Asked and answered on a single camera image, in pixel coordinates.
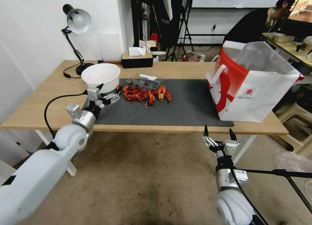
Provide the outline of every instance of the person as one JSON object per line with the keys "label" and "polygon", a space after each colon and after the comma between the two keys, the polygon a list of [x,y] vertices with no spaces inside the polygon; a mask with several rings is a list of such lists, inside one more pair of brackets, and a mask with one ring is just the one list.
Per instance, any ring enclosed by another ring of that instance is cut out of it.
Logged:
{"label": "person", "polygon": [[225,40],[248,43],[260,41],[274,21],[282,19],[295,0],[278,0],[275,7],[261,8],[245,15],[224,37]]}

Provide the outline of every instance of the monitor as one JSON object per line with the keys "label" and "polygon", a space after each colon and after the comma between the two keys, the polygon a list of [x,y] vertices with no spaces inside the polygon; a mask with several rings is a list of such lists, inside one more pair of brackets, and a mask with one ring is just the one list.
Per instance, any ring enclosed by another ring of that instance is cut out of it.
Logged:
{"label": "monitor", "polygon": [[288,18],[282,21],[280,33],[304,39],[312,35],[312,0],[295,0]]}
{"label": "monitor", "polygon": [[288,19],[312,23],[312,0],[295,0]]}

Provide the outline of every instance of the cooked crayfish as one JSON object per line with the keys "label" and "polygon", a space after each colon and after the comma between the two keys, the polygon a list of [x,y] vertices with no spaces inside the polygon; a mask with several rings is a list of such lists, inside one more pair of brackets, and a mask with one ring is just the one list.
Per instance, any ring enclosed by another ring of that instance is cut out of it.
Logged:
{"label": "cooked crayfish", "polygon": [[155,96],[158,97],[159,101],[162,101],[164,97],[168,100],[168,102],[171,101],[170,92],[166,91],[166,86],[164,85],[160,86],[158,90],[149,90],[148,92],[143,87],[139,91],[138,86],[127,85],[123,89],[123,94],[125,99],[128,101],[135,100],[138,102],[142,102],[148,100],[147,104],[149,106],[153,105],[155,101]]}

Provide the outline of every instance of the wooden desk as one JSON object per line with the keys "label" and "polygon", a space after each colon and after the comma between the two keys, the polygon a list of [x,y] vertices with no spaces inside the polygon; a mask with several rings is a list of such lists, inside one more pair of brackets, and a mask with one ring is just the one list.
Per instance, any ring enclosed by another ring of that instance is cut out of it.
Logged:
{"label": "wooden desk", "polygon": [[270,33],[262,33],[262,35],[265,37],[266,41],[269,44],[282,49],[284,52],[288,53],[295,61],[301,62],[308,67],[312,67],[312,62],[310,62],[307,57],[304,57],[296,52],[296,45],[293,42],[278,43],[274,41]]}
{"label": "wooden desk", "polygon": [[[63,76],[63,70],[78,61],[66,60],[30,95],[21,106],[2,124],[3,129],[32,129],[36,130],[42,140],[48,144],[52,138],[47,131],[44,121],[44,109],[46,104],[54,97],[66,94],[78,94],[87,86],[81,79],[68,79]],[[164,79],[203,79],[207,71],[213,72],[214,63],[210,62],[154,62],[151,68],[123,69],[121,65],[120,78],[137,78],[139,74],[152,74]],[[66,71],[75,75],[75,67]],[[67,97],[54,101],[48,109],[47,118],[53,130],[71,123],[71,117],[65,110],[70,103],[82,107],[86,96]],[[114,132],[166,132],[166,133],[191,133],[203,132],[202,126],[136,126],[136,125],[94,125],[94,131]],[[236,134],[248,135],[241,140],[236,162],[242,153],[248,148],[256,135],[286,135],[288,131],[281,124],[273,112],[262,123],[234,122],[232,130]],[[208,127],[210,133],[228,134],[229,127]]]}

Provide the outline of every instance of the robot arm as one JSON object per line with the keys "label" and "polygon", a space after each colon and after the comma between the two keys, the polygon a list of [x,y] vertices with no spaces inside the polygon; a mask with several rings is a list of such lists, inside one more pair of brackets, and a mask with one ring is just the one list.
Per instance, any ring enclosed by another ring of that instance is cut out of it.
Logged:
{"label": "robot arm", "polygon": [[87,89],[90,104],[86,109],[67,106],[73,124],[62,127],[49,149],[35,152],[0,187],[1,224],[16,224],[37,209],[66,172],[71,158],[84,149],[101,109],[120,99],[121,88],[103,97],[99,90],[100,87]]}
{"label": "robot arm", "polygon": [[[240,144],[231,129],[230,136],[231,140],[214,141],[208,136],[207,126],[205,126],[202,138],[204,144],[214,152],[218,162],[216,172],[219,194],[215,208],[225,225],[249,225],[255,212],[240,192],[229,168],[229,163],[233,164],[231,157]],[[248,181],[246,172],[237,170],[234,170],[234,172],[240,184]]]}

